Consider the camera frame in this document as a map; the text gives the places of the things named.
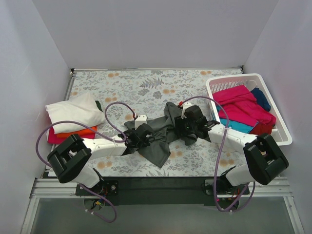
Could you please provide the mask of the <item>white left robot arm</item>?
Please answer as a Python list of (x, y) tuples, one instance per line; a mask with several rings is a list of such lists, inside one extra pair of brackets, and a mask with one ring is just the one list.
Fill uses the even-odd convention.
[(130, 155), (149, 146), (155, 139), (155, 132), (146, 123), (124, 134), (124, 142), (121, 142), (121, 134), (114, 136), (112, 141), (71, 135), (48, 155), (47, 161), (60, 183), (76, 182), (82, 189), (87, 188), (91, 194), (98, 195), (102, 193), (105, 182), (100, 173), (88, 165), (90, 160)]

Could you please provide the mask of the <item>grey t shirt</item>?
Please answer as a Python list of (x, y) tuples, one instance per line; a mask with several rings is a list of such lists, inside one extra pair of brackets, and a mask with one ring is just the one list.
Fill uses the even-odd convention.
[(176, 134), (175, 117), (179, 117), (182, 110), (172, 102), (167, 102), (164, 108), (164, 116), (148, 120), (147, 124), (154, 131), (154, 139), (149, 146), (138, 149), (138, 153), (149, 162), (161, 168), (171, 152), (169, 144), (179, 139), (183, 140), (186, 146), (197, 142), (197, 136), (190, 134), (187, 136), (178, 136)]

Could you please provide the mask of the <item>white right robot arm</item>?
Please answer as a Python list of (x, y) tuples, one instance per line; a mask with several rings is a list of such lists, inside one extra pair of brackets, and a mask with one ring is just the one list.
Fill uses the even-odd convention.
[(251, 135), (225, 128), (220, 122), (207, 120), (201, 109), (190, 103), (178, 106), (182, 113), (175, 117), (175, 130), (179, 137), (196, 138), (219, 144), (219, 148), (237, 151), (246, 163), (233, 166), (217, 176), (214, 189), (231, 194), (241, 185), (258, 182), (268, 185), (289, 166), (289, 162), (273, 137), (267, 133)]

